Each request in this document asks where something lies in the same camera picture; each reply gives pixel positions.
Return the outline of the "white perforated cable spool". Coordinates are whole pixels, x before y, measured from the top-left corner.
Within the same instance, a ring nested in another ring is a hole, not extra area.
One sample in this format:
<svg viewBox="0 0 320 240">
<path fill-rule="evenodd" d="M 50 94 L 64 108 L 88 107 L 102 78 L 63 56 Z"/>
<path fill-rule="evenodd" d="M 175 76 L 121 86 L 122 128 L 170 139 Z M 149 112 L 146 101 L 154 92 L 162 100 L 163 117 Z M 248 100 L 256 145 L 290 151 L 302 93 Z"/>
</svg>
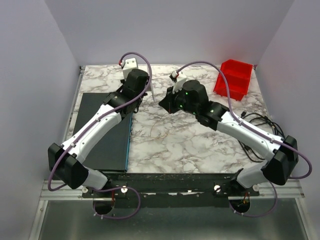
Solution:
<svg viewBox="0 0 320 240">
<path fill-rule="evenodd" d="M 152 76 L 149 76 L 149 80 L 147 83 L 147 88 L 145 90 L 145 96 L 148 94 L 151 94 L 153 102 L 155 102 L 155 93 L 154 93 L 154 88 L 153 88 L 153 83 L 152 83 Z"/>
</svg>

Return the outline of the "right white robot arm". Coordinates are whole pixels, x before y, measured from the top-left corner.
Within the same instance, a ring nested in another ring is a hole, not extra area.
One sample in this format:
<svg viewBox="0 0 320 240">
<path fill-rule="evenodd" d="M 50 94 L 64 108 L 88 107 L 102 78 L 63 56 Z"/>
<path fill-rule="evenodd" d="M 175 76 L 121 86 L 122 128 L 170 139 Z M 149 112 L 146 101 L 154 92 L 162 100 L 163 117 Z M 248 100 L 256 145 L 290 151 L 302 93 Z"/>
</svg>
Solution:
<svg viewBox="0 0 320 240">
<path fill-rule="evenodd" d="M 198 80 L 187 80 L 179 86 L 179 90 L 169 87 L 159 106 L 169 114 L 184 111 L 194 115 L 201 125 L 237 139 L 264 159 L 252 167 L 238 170 L 230 181 L 231 188 L 249 189 L 264 182 L 286 184 L 298 163 L 295 152 L 298 145 L 294 137 L 282 138 L 233 116 L 228 107 L 209 100 L 205 86 Z"/>
</svg>

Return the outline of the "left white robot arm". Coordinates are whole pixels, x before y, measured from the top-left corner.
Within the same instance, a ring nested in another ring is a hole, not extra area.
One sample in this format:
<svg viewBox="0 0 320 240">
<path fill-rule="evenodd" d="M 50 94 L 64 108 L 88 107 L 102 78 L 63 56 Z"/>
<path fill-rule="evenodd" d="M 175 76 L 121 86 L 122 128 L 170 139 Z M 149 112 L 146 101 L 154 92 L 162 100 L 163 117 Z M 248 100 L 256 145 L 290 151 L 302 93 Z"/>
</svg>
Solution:
<svg viewBox="0 0 320 240">
<path fill-rule="evenodd" d="M 131 70 L 122 86 L 107 94 L 95 115 L 75 135 L 60 145 L 52 143 L 48 148 L 49 181 L 57 177 L 73 190 L 80 186 L 103 189 L 108 177 L 83 163 L 107 132 L 138 111 L 150 82 L 146 71 Z"/>
</svg>

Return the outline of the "red plastic bin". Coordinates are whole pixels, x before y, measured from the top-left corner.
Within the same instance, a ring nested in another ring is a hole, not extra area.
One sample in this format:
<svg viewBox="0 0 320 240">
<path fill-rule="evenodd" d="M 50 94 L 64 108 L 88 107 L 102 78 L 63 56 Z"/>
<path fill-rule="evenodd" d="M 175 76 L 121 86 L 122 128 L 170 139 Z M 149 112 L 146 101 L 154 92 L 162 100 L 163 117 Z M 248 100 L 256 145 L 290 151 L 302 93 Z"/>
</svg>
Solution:
<svg viewBox="0 0 320 240">
<path fill-rule="evenodd" d="M 227 80 L 230 98 L 241 101 L 248 93 L 253 66 L 229 59 L 222 63 L 220 70 Z"/>
</svg>

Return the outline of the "dark grey flat box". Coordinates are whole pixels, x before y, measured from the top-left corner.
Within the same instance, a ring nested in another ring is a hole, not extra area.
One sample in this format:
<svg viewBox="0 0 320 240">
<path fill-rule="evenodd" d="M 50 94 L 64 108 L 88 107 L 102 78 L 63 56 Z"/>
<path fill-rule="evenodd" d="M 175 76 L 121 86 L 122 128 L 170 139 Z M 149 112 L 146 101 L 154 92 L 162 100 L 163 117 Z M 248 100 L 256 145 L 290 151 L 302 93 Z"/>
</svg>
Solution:
<svg viewBox="0 0 320 240">
<path fill-rule="evenodd" d="M 73 136 L 97 113 L 106 93 L 84 93 L 70 132 Z M 119 124 L 109 130 L 93 147 L 83 165 L 94 170 L 121 172 L 128 170 L 130 135 L 133 115 L 127 115 Z"/>
</svg>

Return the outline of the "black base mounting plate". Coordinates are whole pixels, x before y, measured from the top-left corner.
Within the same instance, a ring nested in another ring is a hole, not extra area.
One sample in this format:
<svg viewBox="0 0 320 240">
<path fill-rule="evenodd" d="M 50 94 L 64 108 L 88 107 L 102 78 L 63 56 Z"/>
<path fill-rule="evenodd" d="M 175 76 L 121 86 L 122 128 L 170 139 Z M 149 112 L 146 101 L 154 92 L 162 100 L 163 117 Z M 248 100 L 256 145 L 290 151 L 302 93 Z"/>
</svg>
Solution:
<svg viewBox="0 0 320 240">
<path fill-rule="evenodd" d="M 227 208 L 229 197 L 259 196 L 256 184 L 235 186 L 232 173 L 124 173 L 106 172 L 106 189 L 89 187 L 82 197 L 92 199 L 99 213 L 135 208 Z"/>
</svg>

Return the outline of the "aluminium frame rail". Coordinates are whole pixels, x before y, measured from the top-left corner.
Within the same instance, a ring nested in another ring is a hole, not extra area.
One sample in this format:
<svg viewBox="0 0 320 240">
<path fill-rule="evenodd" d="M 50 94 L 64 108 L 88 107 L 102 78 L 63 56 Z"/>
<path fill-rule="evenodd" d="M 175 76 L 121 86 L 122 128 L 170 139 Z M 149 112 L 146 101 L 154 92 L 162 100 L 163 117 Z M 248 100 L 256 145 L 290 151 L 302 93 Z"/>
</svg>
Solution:
<svg viewBox="0 0 320 240">
<path fill-rule="evenodd" d="M 235 174 L 254 165 L 238 141 L 200 125 L 194 116 L 170 115 L 159 105 L 175 65 L 153 65 L 151 94 L 133 116 L 127 172 Z M 100 213 L 88 189 L 55 192 L 43 185 L 32 240 L 303 240 L 308 237 L 298 201 L 298 180 L 256 184 L 258 196 L 228 198 L 228 207 L 114 208 Z"/>
</svg>

